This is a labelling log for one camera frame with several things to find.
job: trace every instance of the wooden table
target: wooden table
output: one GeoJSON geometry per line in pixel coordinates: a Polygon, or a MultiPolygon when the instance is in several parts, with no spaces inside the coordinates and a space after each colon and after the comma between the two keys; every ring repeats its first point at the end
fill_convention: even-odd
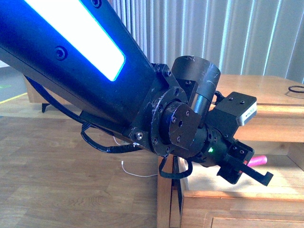
{"type": "MultiPolygon", "coordinates": [[[[235,134],[235,138],[245,141],[245,143],[251,145],[256,152],[263,151],[265,148],[270,151],[286,152],[289,157],[299,161],[297,165],[303,170],[304,160],[300,159],[302,156],[299,155],[299,151],[295,151],[295,148],[302,150],[302,142],[304,142],[304,94],[289,92],[288,87],[293,85],[302,84],[276,76],[222,75],[217,90],[224,96],[229,95],[232,91],[236,91],[257,97],[258,111],[256,117],[247,125],[240,127],[235,134]]],[[[172,157],[170,160],[168,159],[166,164],[166,171],[171,170],[172,157]]],[[[170,227],[171,193],[171,180],[159,176],[157,205],[158,228],[170,227]]],[[[208,197],[209,199],[221,199],[226,196],[226,193],[209,192],[208,197]]],[[[187,201],[187,205],[191,205],[192,208],[184,208],[181,227],[194,226],[195,223],[192,223],[190,226],[186,220],[195,220],[196,216],[198,216],[195,213],[195,208],[198,205],[195,206],[193,204],[197,201],[198,197],[206,197],[206,192],[184,192],[183,204],[185,206],[185,201],[187,201]]],[[[279,195],[277,197],[281,197],[282,200],[285,198],[291,199],[289,195],[279,195]]],[[[294,197],[294,200],[301,201],[301,205],[304,205],[304,197],[299,195],[294,197]]],[[[217,219],[214,224],[223,224],[223,222],[231,224],[230,220],[227,221],[224,219],[217,219]]],[[[250,225],[253,220],[242,220],[241,222],[246,222],[250,225]]]]}

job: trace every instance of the wooden cabinet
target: wooden cabinet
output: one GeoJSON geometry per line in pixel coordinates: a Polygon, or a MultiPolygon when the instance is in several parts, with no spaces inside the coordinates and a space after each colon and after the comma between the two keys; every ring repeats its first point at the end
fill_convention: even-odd
{"type": "MultiPolygon", "coordinates": [[[[231,185],[216,176],[219,167],[194,164],[193,174],[181,181],[180,227],[304,227],[304,94],[289,92],[292,85],[301,84],[275,76],[221,76],[217,89],[224,96],[237,91],[257,97],[256,117],[240,127],[235,138],[256,154],[266,154],[267,165],[254,169],[274,177],[265,187],[243,174],[231,185]]],[[[186,166],[179,159],[180,171],[186,166]]],[[[162,188],[171,181],[158,180],[158,214],[172,214],[178,209],[165,205],[171,189],[162,188]]],[[[169,221],[158,219],[158,228],[176,227],[169,221]]]]}

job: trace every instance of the floor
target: floor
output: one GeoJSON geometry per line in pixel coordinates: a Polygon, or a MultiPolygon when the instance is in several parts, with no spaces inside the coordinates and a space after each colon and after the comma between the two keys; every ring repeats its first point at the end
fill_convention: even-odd
{"type": "MultiPolygon", "coordinates": [[[[157,156],[103,154],[80,124],[27,95],[0,104],[1,228],[155,228],[157,156]]],[[[115,145],[100,131],[90,135],[115,145]]]]}
{"type": "Polygon", "coordinates": [[[0,63],[0,102],[26,93],[23,74],[14,68],[1,67],[0,63]]]}

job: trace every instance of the blue led light strip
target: blue led light strip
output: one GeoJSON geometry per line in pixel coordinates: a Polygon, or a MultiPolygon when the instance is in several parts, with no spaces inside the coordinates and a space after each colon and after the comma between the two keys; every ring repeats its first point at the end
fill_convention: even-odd
{"type": "Polygon", "coordinates": [[[125,56],[79,0],[24,0],[104,76],[114,81],[125,56]]]}

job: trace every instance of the black rubber band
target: black rubber band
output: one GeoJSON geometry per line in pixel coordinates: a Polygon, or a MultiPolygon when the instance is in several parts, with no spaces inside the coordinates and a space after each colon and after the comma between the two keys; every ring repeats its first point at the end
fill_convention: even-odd
{"type": "Polygon", "coordinates": [[[302,85],[293,85],[293,86],[290,86],[289,88],[288,88],[288,90],[290,91],[290,92],[293,92],[293,93],[298,93],[298,94],[304,94],[304,90],[294,90],[293,88],[301,88],[301,89],[304,89],[304,86],[302,86],[302,85]]]}

